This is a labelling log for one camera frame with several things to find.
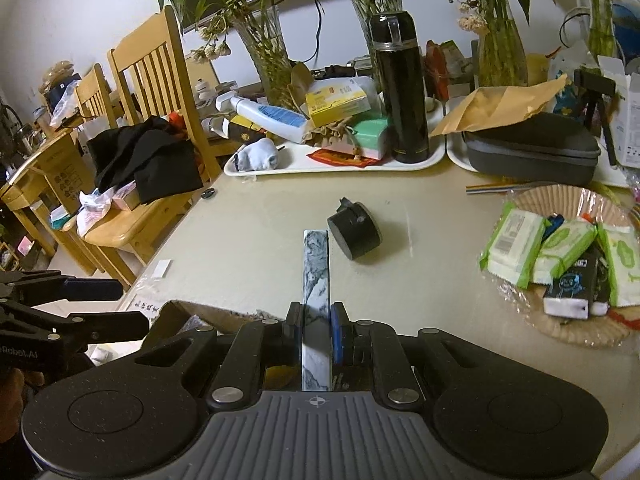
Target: marble-patterned block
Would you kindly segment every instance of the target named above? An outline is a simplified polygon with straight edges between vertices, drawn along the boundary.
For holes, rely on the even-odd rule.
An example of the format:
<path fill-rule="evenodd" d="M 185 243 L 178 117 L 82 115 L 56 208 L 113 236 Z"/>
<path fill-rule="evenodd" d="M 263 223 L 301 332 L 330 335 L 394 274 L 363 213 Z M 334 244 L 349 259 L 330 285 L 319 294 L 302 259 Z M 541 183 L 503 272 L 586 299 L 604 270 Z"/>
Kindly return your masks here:
<path fill-rule="evenodd" d="M 304 245 L 302 389 L 328 392 L 332 384 L 328 232 L 305 231 Z"/>

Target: chair backrest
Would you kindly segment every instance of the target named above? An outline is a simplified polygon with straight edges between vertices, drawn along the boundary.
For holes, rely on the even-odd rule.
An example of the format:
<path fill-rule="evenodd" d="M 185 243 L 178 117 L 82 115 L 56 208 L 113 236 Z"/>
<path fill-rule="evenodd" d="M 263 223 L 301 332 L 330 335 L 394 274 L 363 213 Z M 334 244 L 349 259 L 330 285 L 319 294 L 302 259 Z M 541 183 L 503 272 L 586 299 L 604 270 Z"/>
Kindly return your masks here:
<path fill-rule="evenodd" d="M 99 63 L 96 63 L 91 72 L 81 79 L 76 88 L 74 88 L 74 93 L 76 94 L 80 115 L 84 122 L 104 115 L 109 121 L 110 128 L 117 126 L 116 115 L 109 98 L 107 81 Z"/>
<path fill-rule="evenodd" d="M 94 176 L 86 166 L 71 134 L 45 144 L 31 159 L 31 169 L 44 176 L 53 194 L 69 214 L 80 209 L 79 193 L 91 193 Z"/>
<path fill-rule="evenodd" d="M 154 14 L 108 51 L 107 58 L 129 124 L 140 121 L 125 78 L 126 71 L 133 80 L 143 119 L 180 110 L 189 138 L 199 150 L 209 177 L 218 176 L 220 166 L 209 147 L 193 99 L 174 8 L 166 6 Z"/>

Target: screw head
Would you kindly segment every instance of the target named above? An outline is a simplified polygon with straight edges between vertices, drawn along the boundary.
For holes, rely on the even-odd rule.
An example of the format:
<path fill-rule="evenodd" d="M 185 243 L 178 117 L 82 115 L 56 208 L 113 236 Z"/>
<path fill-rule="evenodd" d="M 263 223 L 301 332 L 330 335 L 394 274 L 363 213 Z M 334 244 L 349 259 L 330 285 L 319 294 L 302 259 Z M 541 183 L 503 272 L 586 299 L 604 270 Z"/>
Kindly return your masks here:
<path fill-rule="evenodd" d="M 228 404 L 230 402 L 237 402 L 242 399 L 242 390 L 234 386 L 225 386 L 224 388 L 218 388 L 214 390 L 211 397 L 220 404 Z"/>
<path fill-rule="evenodd" d="M 420 399 L 420 394 L 411 388 L 394 388 L 387 397 L 396 404 L 411 404 Z"/>

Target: woven basket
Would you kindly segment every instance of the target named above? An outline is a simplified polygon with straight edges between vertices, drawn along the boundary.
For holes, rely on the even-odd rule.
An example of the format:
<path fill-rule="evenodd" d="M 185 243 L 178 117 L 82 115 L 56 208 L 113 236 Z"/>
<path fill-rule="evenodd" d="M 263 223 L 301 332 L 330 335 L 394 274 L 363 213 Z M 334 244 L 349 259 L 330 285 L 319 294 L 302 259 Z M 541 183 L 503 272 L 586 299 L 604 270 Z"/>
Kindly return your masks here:
<path fill-rule="evenodd" d="M 543 186 L 530 189 L 514 199 L 520 208 L 540 216 L 561 214 L 569 220 L 589 214 L 598 222 L 615 226 L 631 226 L 622 209 L 603 196 L 572 186 Z M 532 286 L 529 290 L 512 290 L 518 309 L 540 332 L 561 341 L 590 347 L 610 347 L 619 344 L 631 334 L 631 330 L 609 317 L 590 317 L 587 320 L 566 322 L 559 317 L 547 316 L 542 303 L 544 286 Z M 627 319 L 640 319 L 640 306 L 615 309 Z"/>

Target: black cylinder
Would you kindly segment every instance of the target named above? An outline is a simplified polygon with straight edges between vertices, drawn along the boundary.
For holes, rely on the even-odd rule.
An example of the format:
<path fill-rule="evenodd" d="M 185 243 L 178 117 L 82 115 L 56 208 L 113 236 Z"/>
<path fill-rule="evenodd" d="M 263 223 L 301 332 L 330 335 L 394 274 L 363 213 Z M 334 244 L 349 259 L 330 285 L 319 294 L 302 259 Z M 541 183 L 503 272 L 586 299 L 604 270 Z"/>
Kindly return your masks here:
<path fill-rule="evenodd" d="M 393 158 L 406 164 L 427 160 L 424 80 L 414 20 L 405 11 L 383 12 L 373 15 L 369 26 L 382 79 Z"/>
<path fill-rule="evenodd" d="M 350 260 L 375 249 L 382 241 L 376 223 L 360 202 L 343 198 L 338 211 L 327 222 L 338 247 Z"/>

